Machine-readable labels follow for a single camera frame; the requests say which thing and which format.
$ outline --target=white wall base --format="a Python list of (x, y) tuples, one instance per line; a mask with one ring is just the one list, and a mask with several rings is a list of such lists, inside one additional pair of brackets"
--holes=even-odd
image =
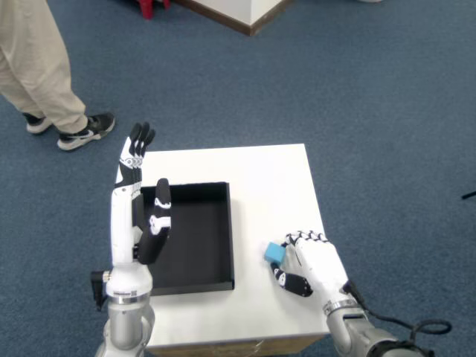
[(254, 24), (282, 0), (194, 0), (246, 25)]

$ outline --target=black cable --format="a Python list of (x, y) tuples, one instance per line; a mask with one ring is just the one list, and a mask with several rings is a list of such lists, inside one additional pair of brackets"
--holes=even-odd
[(467, 193), (466, 195), (462, 195), (461, 196), (461, 199), (469, 199), (473, 196), (476, 196), (476, 191), (475, 192), (471, 192), (471, 193)]
[[(362, 297), (360, 292), (358, 292), (356, 285), (351, 280), (345, 283), (345, 285), (342, 287), (342, 290), (344, 290), (347, 294), (352, 294), (352, 296), (356, 299), (357, 303), (360, 306), (362, 306), (362, 309), (364, 309), (374, 318), (377, 318), (381, 321), (391, 322), (411, 330), (410, 338), (408, 340), (408, 342), (410, 342), (411, 344), (415, 343), (415, 339), (417, 337), (418, 332), (422, 332), (427, 335), (444, 335), (453, 329), (453, 326), (447, 320), (441, 320), (441, 319), (424, 320), (424, 321), (420, 321), (418, 324), (413, 325), (413, 324), (409, 324), (408, 322), (399, 320), (398, 318), (392, 318), (389, 316), (379, 315), (368, 308), (368, 306), (364, 302), (364, 298)], [(430, 325), (440, 325), (444, 327), (442, 329), (426, 328), (426, 326), (430, 326)]]

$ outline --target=red object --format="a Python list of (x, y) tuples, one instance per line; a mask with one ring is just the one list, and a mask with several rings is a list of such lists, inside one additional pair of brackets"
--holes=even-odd
[(139, 4), (141, 4), (142, 16), (147, 20), (150, 20), (153, 15), (152, 1), (153, 0), (139, 0)]

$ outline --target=blue carpet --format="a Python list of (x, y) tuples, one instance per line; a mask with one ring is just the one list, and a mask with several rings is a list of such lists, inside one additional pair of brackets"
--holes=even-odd
[[(253, 38), (176, 4), (146, 22), (133, 1), (49, 3), (74, 90), (118, 124), (64, 153), (0, 99), (3, 356), (94, 355), (106, 313), (89, 272), (109, 266), (110, 190), (137, 120), (158, 128), (151, 150), (304, 142), (367, 302), (447, 318), (450, 335), (418, 341), (474, 355), (476, 199), (459, 198), (476, 190), (474, 0), (297, 0)], [(334, 355), (327, 338), (299, 356)]]

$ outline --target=wooden baseboard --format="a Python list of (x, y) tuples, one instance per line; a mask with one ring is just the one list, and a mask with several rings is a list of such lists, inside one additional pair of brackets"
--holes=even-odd
[(216, 22), (219, 22), (222, 25), (233, 28), (234, 30), (244, 33), (248, 36), (254, 36), (263, 28), (264, 25), (271, 22), (278, 13), (281, 13), (286, 9), (286, 7), (291, 4), (294, 0), (282, 0), (275, 7), (270, 9), (267, 13), (261, 16), (254, 24), (247, 25), (244, 22), (238, 21), (230, 16), (227, 16), (223, 13), (219, 13), (214, 9), (211, 9), (207, 6), (204, 6), (194, 0), (173, 0), (177, 4), (180, 4), (183, 7), (187, 7), (200, 15), (206, 16), (209, 19), (212, 19)]

